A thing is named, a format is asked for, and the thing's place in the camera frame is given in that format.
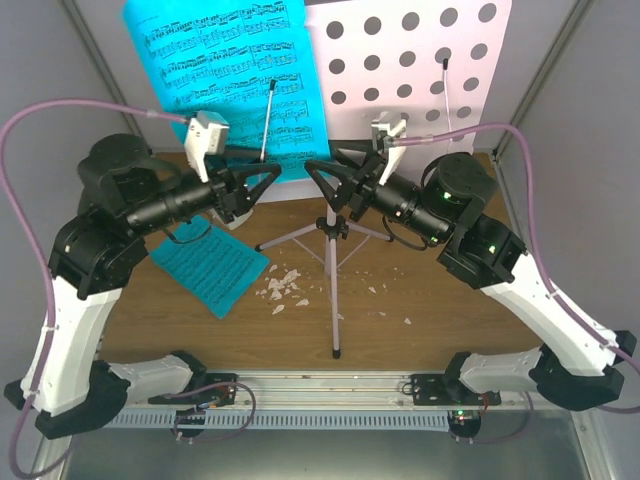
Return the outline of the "cyan sheet music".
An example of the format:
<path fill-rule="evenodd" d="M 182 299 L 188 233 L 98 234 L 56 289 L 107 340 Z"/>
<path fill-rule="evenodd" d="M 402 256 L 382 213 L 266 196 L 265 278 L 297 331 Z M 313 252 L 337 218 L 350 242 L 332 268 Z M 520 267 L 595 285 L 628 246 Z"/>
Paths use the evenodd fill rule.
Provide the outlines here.
<path fill-rule="evenodd" d="M 151 251 L 153 263 L 224 318 L 269 265 L 269 259 L 198 216 Z"/>
<path fill-rule="evenodd" d="M 280 182 L 329 156 L 301 1 L 128 1 L 124 23 L 166 112 L 219 113 L 234 146 L 264 149 Z"/>

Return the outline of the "white tripod music stand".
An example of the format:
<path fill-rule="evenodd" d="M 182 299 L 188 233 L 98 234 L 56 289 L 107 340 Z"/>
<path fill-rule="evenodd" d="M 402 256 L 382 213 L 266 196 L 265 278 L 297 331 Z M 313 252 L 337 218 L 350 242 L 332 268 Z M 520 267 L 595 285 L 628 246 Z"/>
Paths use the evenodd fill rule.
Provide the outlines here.
<path fill-rule="evenodd" d="M 480 122 L 511 2 L 336 1 L 305 11 L 330 139 L 369 139 L 385 112 L 406 115 L 410 137 Z"/>

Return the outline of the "white metronome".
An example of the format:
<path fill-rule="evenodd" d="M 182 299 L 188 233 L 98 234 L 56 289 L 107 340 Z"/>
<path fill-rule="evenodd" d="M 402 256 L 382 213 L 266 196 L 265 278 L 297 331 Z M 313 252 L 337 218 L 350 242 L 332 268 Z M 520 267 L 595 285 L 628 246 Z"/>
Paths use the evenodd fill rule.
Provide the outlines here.
<path fill-rule="evenodd" d="M 254 210 L 250 209 L 247 213 L 242 214 L 240 216 L 233 215 L 232 220 L 230 222 L 224 222 L 223 219 L 216 213 L 215 210 L 210 210 L 209 213 L 211 214 L 213 220 L 217 224 L 225 227 L 230 231 L 233 231 L 241 227 L 243 224 L 245 224 L 251 218 L 252 214 L 254 213 Z"/>

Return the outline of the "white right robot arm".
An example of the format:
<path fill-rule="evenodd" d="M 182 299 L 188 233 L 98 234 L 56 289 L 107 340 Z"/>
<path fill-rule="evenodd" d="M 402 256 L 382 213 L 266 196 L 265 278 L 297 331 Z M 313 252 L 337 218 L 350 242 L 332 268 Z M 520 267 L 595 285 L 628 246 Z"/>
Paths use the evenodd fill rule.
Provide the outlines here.
<path fill-rule="evenodd" d="M 570 411 L 616 411 L 624 385 L 618 366 L 631 359 L 636 337 L 581 312 L 532 250 L 486 214 L 497 182 L 472 155 L 442 155 L 412 182 L 385 175 L 390 159 L 360 141 L 336 141 L 331 153 L 304 167 L 332 210 L 349 208 L 351 220 L 375 210 L 385 225 L 402 225 L 423 249 L 439 249 L 450 275 L 506 307 L 541 340 L 513 354 L 455 354 L 442 380 L 447 400 L 464 405 L 488 392 L 535 392 Z"/>

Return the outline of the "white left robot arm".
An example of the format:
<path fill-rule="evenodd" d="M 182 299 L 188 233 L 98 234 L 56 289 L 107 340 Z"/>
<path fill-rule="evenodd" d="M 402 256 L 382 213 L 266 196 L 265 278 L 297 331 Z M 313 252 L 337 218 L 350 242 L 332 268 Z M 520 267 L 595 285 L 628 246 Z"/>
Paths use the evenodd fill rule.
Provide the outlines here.
<path fill-rule="evenodd" d="M 100 429 L 138 402 L 198 404 L 208 372 L 175 350 L 134 364 L 98 358 L 110 312 L 147 256 L 145 239 L 199 215 L 230 222 L 247 213 L 280 175 L 277 164 L 217 160 L 202 180 L 153 157 L 145 141 L 114 134 L 78 166 L 77 215 L 55 238 L 48 261 L 56 327 L 42 373 L 9 383 L 4 395 L 36 411 L 36 429 L 54 440 Z"/>

